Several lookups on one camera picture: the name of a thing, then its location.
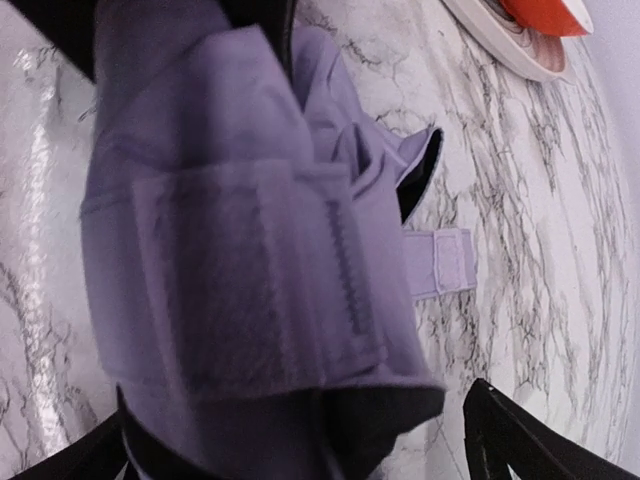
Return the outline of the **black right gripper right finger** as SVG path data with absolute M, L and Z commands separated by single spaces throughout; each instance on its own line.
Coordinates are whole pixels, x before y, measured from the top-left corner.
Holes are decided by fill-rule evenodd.
M 465 453 L 472 480 L 628 479 L 630 473 L 566 439 L 484 379 L 463 404 Z

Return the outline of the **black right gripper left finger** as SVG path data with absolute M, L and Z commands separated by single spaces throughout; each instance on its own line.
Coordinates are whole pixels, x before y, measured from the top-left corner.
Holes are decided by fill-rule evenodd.
M 115 479 L 125 467 L 117 419 L 107 419 L 75 443 L 19 474 L 19 480 Z

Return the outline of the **lilac folding umbrella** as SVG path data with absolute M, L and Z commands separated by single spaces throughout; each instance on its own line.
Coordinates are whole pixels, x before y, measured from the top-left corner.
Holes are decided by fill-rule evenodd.
M 102 1 L 81 208 L 90 314 L 143 479 L 365 479 L 442 412 L 414 304 L 475 287 L 412 233 L 439 129 L 362 109 L 331 37 L 286 73 L 217 1 Z

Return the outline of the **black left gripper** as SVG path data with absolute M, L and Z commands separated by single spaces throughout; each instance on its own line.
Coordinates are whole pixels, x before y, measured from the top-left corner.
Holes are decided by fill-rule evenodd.
M 85 78 L 95 82 L 97 0 L 8 0 Z

